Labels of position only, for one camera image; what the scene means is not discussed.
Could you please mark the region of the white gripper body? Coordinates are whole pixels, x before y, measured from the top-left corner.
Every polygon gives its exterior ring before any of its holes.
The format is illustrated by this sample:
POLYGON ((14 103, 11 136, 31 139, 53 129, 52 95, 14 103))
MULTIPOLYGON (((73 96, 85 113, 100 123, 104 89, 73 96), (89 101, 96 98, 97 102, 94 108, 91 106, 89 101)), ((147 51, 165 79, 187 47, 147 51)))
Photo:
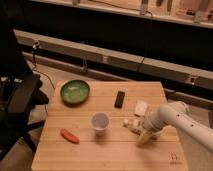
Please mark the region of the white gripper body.
POLYGON ((159 132, 163 129, 164 123, 159 119, 156 113, 150 113, 145 116, 143 128, 149 132, 159 132))

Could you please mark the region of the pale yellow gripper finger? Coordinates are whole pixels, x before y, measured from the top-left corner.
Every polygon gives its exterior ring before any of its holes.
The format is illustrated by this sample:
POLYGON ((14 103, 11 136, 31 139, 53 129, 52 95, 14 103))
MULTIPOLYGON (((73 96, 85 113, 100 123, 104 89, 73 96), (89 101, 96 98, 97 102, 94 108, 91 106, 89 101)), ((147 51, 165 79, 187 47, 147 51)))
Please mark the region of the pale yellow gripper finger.
POLYGON ((147 130, 143 130, 141 132, 141 134, 139 135, 138 137, 138 140, 137 140, 137 144, 139 146, 147 143, 149 141, 149 139, 152 137, 152 133, 147 131, 147 130))

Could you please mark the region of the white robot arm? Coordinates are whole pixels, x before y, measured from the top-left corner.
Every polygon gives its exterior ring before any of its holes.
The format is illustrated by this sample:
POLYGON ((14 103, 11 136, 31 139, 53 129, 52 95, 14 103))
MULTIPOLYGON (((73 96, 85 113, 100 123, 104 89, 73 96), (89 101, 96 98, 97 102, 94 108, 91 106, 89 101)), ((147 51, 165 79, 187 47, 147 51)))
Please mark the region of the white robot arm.
POLYGON ((147 143, 151 136, 166 126, 173 126, 193 138, 213 153, 213 129, 192 119, 189 108, 182 101, 162 104, 155 112, 145 116, 138 139, 140 145, 147 143))

